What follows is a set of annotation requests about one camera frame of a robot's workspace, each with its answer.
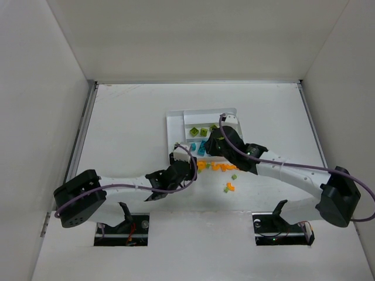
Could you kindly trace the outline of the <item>long teal lego brick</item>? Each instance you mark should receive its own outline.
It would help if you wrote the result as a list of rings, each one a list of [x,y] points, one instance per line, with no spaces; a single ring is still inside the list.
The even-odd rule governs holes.
[[[206,153],[205,144],[206,144],[205,140],[201,141],[200,146],[199,146],[198,151],[197,151],[197,154],[199,156],[204,156],[205,155],[205,153]]]

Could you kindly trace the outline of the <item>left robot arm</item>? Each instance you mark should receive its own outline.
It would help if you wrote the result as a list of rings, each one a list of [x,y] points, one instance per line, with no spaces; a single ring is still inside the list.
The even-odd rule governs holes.
[[[101,178],[95,170],[86,170],[54,191],[54,216],[64,228],[86,221],[117,227],[130,220],[130,205],[141,208],[143,203],[180,193],[196,178],[195,157],[188,162],[173,160],[165,170],[130,179]]]

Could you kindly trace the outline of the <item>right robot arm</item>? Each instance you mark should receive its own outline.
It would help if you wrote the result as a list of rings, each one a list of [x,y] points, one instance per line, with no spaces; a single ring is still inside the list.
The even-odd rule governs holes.
[[[336,167],[331,171],[291,167],[284,157],[255,143],[244,143],[230,126],[214,129],[204,144],[211,156],[222,156],[241,171],[270,177],[301,189],[310,197],[280,201],[274,214],[289,224],[325,220],[345,228],[360,200],[360,192],[349,172]]]

